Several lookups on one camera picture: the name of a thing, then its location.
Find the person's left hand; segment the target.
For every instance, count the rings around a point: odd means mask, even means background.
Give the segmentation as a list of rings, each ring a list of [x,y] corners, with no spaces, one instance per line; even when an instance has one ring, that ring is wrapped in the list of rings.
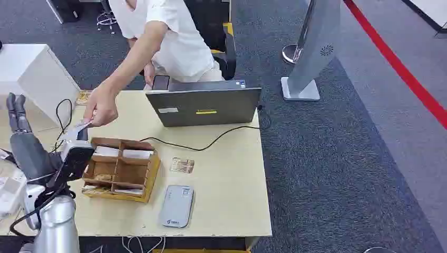
[[[144,79],[145,79],[145,90],[151,90],[153,87],[153,80],[155,76],[155,68],[152,62],[148,63],[144,69]]]

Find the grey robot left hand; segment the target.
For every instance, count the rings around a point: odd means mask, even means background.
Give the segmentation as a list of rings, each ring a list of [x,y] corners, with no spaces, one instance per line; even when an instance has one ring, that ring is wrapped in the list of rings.
[[[31,184],[46,185],[62,165],[59,152],[49,153],[34,135],[24,109],[26,97],[10,93],[6,100],[12,135],[10,145],[16,164]]]

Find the person's right hand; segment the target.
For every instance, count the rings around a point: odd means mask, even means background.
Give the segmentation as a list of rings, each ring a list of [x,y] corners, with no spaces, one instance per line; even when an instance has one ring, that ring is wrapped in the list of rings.
[[[119,91],[102,83],[89,96],[83,120],[92,127],[107,125],[118,118],[116,96]]]

